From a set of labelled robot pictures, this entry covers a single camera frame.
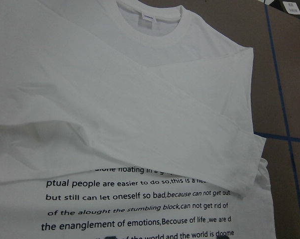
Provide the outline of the white long-sleeve printed shirt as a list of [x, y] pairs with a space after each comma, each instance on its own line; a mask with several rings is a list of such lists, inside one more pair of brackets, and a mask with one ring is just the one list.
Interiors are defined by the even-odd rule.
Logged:
[[273, 239], [254, 51], [179, 5], [0, 1], [0, 239]]

